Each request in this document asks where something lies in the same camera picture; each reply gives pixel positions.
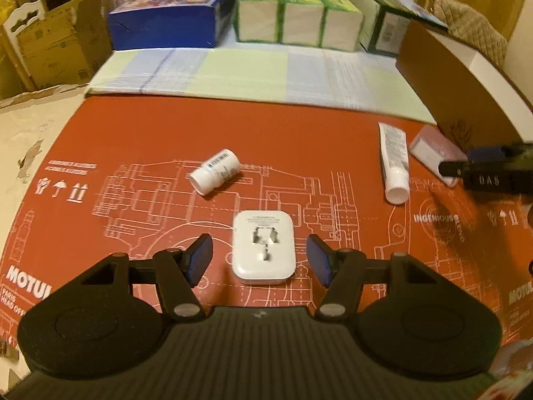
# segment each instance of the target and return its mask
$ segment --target chair backrest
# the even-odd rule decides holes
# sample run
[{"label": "chair backrest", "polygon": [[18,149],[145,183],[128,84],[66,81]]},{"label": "chair backrest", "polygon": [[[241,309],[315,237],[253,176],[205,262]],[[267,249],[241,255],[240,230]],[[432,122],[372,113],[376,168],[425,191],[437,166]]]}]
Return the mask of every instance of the chair backrest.
[{"label": "chair backrest", "polygon": [[4,33],[11,43],[16,55],[20,59],[22,67],[30,75],[28,68],[22,58],[20,52],[19,42],[17,41],[17,34],[24,30],[27,26],[34,23],[38,19],[44,19],[46,8],[41,0],[32,3],[24,3],[19,8],[15,9],[4,22]]}]

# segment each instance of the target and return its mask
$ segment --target black device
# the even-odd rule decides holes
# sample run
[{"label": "black device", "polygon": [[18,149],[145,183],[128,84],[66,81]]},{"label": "black device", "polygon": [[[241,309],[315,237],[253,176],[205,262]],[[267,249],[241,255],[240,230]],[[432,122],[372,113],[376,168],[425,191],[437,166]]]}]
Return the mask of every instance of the black device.
[{"label": "black device", "polygon": [[[328,291],[307,307],[215,307],[191,290],[212,258],[201,235],[150,260],[113,254],[52,293],[20,321],[31,374],[8,400],[290,399],[472,400],[502,330],[496,316],[405,253],[370,260],[307,239]],[[155,284],[158,313],[132,296]],[[364,284],[386,284],[357,312]]]},{"label": "black device", "polygon": [[533,195],[533,144],[473,149],[468,161],[443,161],[439,173],[460,177],[465,189]]}]

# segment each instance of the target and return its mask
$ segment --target red table surface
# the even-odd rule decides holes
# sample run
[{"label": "red table surface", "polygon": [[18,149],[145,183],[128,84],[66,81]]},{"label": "red table surface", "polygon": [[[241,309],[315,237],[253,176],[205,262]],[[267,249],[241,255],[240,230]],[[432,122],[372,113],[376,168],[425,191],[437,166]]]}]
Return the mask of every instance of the red table surface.
[{"label": "red table surface", "polygon": [[[410,200],[388,204],[380,121],[403,129],[408,143],[423,127],[312,106],[88,98],[44,159],[10,230],[0,264],[0,334],[16,344],[21,314],[41,300],[46,286],[53,292],[110,253],[150,258],[208,232],[213,261],[194,289],[206,306],[313,310],[325,293],[305,256],[305,240],[316,233],[333,248],[353,247],[370,258],[409,252],[490,307],[502,322],[504,341],[533,336],[533,233],[519,198],[474,200],[411,157]],[[203,198],[187,174],[223,148],[238,156],[242,176]],[[46,182],[41,179],[49,182],[38,191]],[[297,268],[286,283],[247,286],[233,275],[231,224],[245,209],[291,215]],[[154,286],[135,286],[134,292],[158,307]],[[365,286],[361,308],[384,294],[384,285]]]}]

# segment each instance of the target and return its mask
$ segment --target ribbed black surface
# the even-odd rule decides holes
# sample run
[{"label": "ribbed black surface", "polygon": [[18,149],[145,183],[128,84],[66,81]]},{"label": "ribbed black surface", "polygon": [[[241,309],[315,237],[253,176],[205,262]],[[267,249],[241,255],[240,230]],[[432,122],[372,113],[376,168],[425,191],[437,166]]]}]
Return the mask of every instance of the ribbed black surface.
[{"label": "ribbed black surface", "polygon": [[90,381],[32,373],[9,400],[472,400],[486,374],[457,382],[403,377],[369,359],[342,325],[305,308],[220,307],[177,325],[139,366]]}]

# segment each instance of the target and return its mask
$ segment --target pink package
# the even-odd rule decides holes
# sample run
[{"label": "pink package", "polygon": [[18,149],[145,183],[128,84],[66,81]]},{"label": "pink package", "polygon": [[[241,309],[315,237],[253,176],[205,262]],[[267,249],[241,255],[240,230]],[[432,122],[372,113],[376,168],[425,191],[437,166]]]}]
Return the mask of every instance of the pink package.
[{"label": "pink package", "polygon": [[442,161],[466,161],[466,155],[434,126],[426,125],[409,146],[409,151],[417,160],[441,179],[448,187],[457,184],[456,177],[443,177],[439,173]]}]

